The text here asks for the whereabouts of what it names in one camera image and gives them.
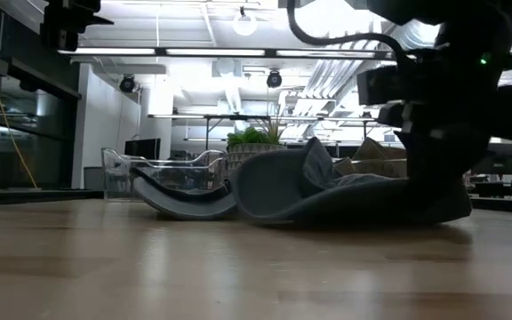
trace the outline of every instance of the clear plastic bin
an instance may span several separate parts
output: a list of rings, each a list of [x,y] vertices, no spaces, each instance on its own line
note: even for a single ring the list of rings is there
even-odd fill
[[[111,148],[102,149],[104,198],[112,201],[139,201],[133,192],[130,169],[140,168],[160,184],[189,193],[203,193],[224,183],[228,155],[208,150],[191,161],[147,160],[140,156],[119,155]]]

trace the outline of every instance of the wooden floor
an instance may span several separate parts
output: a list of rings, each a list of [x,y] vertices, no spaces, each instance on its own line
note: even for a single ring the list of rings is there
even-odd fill
[[[512,214],[286,231],[144,204],[1,206],[0,319],[512,319]]]

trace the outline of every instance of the window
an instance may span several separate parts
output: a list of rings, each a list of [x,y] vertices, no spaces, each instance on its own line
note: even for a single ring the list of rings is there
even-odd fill
[[[17,147],[40,188],[69,188],[76,102],[14,77],[1,79],[1,100]],[[0,111],[0,189],[32,188]]]
[[[41,188],[70,187],[70,161],[68,144],[12,129],[17,147]],[[9,129],[0,126],[0,188],[32,188],[27,171],[21,164],[9,135]]]
[[[12,126],[23,126],[42,134],[69,138],[74,107],[48,92],[13,77],[2,78],[1,100]],[[3,115],[0,112],[0,123]]]

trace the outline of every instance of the gray cloth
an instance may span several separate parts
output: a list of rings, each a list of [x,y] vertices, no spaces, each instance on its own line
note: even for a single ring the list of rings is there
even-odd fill
[[[341,177],[317,139],[302,150],[254,156],[232,180],[238,210],[258,223],[437,224],[471,213],[461,180],[428,205],[400,199],[407,185],[408,180],[373,174]]]
[[[232,194],[211,202],[181,201],[159,191],[142,177],[136,177],[133,186],[146,204],[164,216],[178,220],[220,220],[236,206]]]

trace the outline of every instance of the white pillar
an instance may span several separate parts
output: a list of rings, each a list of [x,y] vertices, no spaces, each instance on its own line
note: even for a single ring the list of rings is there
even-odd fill
[[[151,88],[141,93],[141,139],[161,139],[159,159],[171,156],[172,120],[150,118],[148,115],[171,115],[173,112],[173,91],[166,75],[157,75]]]
[[[80,76],[78,77],[78,91],[82,99],[78,101],[76,107],[76,129],[75,129],[75,147],[72,160],[72,188],[84,187],[83,173],[83,151],[84,151],[84,131],[86,121],[86,102],[88,93],[88,80],[91,73],[89,64],[80,65]]]

